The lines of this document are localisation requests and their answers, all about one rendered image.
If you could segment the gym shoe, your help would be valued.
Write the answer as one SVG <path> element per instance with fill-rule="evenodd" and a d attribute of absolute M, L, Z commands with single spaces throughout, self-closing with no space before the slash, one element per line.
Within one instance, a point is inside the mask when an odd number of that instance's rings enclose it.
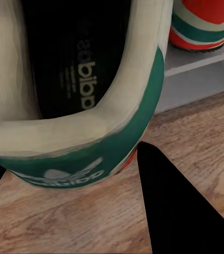
<path fill-rule="evenodd" d="M 211 53 L 224 45 L 224 0 L 173 0 L 168 43 L 188 53 Z"/>
<path fill-rule="evenodd" d="M 0 166 L 73 190 L 132 161 L 162 93 L 173 0 L 0 0 Z"/>

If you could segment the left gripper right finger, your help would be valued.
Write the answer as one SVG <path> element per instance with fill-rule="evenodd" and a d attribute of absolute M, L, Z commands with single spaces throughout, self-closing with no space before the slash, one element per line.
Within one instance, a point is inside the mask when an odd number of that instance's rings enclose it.
<path fill-rule="evenodd" d="M 153 144 L 137 161 L 153 254 L 224 254 L 224 218 Z"/>

